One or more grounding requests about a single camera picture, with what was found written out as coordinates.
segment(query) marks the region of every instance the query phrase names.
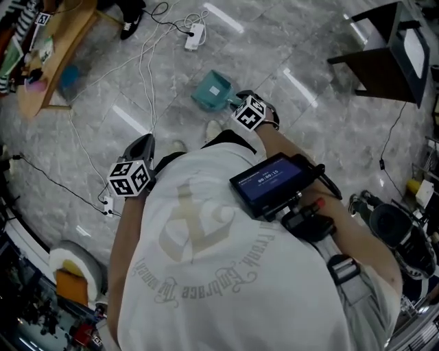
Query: teal container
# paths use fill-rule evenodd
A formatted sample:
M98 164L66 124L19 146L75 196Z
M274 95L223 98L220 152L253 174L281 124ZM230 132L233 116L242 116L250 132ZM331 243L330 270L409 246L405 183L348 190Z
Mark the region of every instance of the teal container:
M241 100L235 95L232 84L217 71L207 73L191 97L203 110L208 112L222 110L230 102L241 104Z
M60 79L60 87L61 88L68 88L70 85L72 85L76 79L78 78L80 74L80 70L70 64L67 66L64 71L61 73L61 79Z

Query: black cable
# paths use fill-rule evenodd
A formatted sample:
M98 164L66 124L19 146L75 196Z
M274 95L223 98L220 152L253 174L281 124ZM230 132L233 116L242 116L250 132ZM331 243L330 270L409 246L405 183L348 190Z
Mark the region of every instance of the black cable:
M326 174L323 174L318 179L323 183L323 185L325 185L325 187L328 188L328 190L330 190L330 192L332 192L336 199L343 200L342 192L338 189L338 186L335 185L335 183L331 179L329 179Z
M389 180L392 182L392 184L393 184L393 186L395 187L396 191L398 191L398 194L401 196L401 199L404 201L404 203L405 203L407 206L409 206L409 204L408 204L407 202L405 202L405 200L404 200L404 195L402 194L402 192L400 192L400 190L399 190L398 187L396 186L395 182L394 182L393 179L390 177L390 174L389 174L385 169L383 169L383 171L384 171L385 174L387 174Z
M107 205L107 201L102 201L99 196L102 195L102 193L105 191L105 189L108 188L108 183L105 184L105 188L102 189L102 191L99 193L99 195L97 196L97 201L99 201L101 204L103 205Z
M78 7L80 7L82 5L83 2L84 2L84 0L80 0L80 2L76 6L73 6L72 8L68 8L67 10L63 10L63 11L49 12L49 14L53 16L55 14L62 14L64 12L70 12L70 11L76 10Z
M30 161L28 161L23 155L15 155L12 157L14 160L24 160L27 164L29 164L31 167L33 167L34 169L36 169L37 171L40 171L42 174L45 175L45 177L50 180L52 183L60 186L61 188L67 190L70 194L76 196L78 199L82 200L83 202L85 202L86 204L88 204L89 206L93 207L96 211L100 212L103 215L107 215L107 212L101 211L100 209L98 209L98 207L96 207L95 205L93 205L91 202L88 202L87 200L85 200L83 197L79 196L78 194L74 193L72 190L70 190L69 188L67 188L66 186L56 182L55 180L51 179L46 172L44 172L42 169L38 168L37 166L33 165Z
M398 191L398 194L401 196L401 200L410 209L410 205L404 200L404 195L402 194L402 192L400 192L400 190L396 186L395 182L393 181L392 177L390 177L390 174L385 170L385 164L384 164L384 160L383 160L384 151L385 151L385 148L387 147L387 144L389 143L390 137L392 135L392 130L393 130L394 126L396 126L396 124L398 123L399 119L401 118L401 115L403 114L403 110L404 110L405 105L407 105L407 102L404 103L403 107L401 108L401 111L399 111L398 118L393 123L392 127L390 127L389 136L387 137L387 141L384 144L383 151L381 152L381 156L379 158L379 167L387 175L387 177L389 178L389 180L391 181L391 183L395 187L396 191Z
M155 13L155 11L158 9L158 7L161 6L161 5L163 5L163 4L166 5L166 9L164 9L162 12ZM151 16L152 20L155 21L156 23L160 24L160 25L173 25L173 26L174 26L179 32L182 32L182 33L184 33L184 34L187 34L188 36L194 36L194 35L195 35L194 33L192 33L192 32L185 32L185 31L181 30L181 29L177 26L177 24L175 24L175 23L172 23L172 22L160 22L160 21L157 21L157 20L154 18L154 16L160 16L161 14L164 14L166 11L168 11L168 9L169 9L169 4L168 4L166 1L163 1L163 2L159 3L159 4L158 4L158 5L152 10L151 13L149 13L147 10L143 10L143 11L144 11L145 13L149 14L149 15Z
M114 215L114 216L122 217L118 212L115 212L115 211L111 211L111 210L109 210L108 213L110 213L110 215Z
M389 137L387 138L387 141L386 141L385 144L384 144L384 148L383 148L383 151L381 152L380 160L383 160L384 151L385 151L385 148L387 147L387 144L389 143L390 136L392 135L392 130L393 130L394 126L396 126L396 124L398 123L399 119L401 118L401 115L402 115L402 113L403 113L403 110L404 110L405 105L407 105L407 102L404 103L403 107L401 108L401 111L399 112L399 116L398 116L398 118L396 119L395 123L393 123L393 126L390 127L390 130L389 130Z

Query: buckle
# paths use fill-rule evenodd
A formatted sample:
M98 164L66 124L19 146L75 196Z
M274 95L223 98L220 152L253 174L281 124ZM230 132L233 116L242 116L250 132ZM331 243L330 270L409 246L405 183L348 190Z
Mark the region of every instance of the buckle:
M336 286L347 282L361 273L358 262L344 254L332 256L328 261L327 267Z

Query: orange cushion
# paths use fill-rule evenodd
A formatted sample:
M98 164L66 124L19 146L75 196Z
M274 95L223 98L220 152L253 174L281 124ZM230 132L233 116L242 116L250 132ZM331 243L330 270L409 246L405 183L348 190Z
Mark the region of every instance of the orange cushion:
M56 293L68 300L88 306L87 280L62 270L56 271Z

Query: black display screen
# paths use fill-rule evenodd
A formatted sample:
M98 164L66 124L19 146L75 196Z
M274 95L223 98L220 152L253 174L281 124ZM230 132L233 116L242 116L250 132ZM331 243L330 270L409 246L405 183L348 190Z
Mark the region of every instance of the black display screen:
M280 158L238 181L237 186L248 196L250 201L254 201L296 177L300 172L302 170L299 167L285 158Z

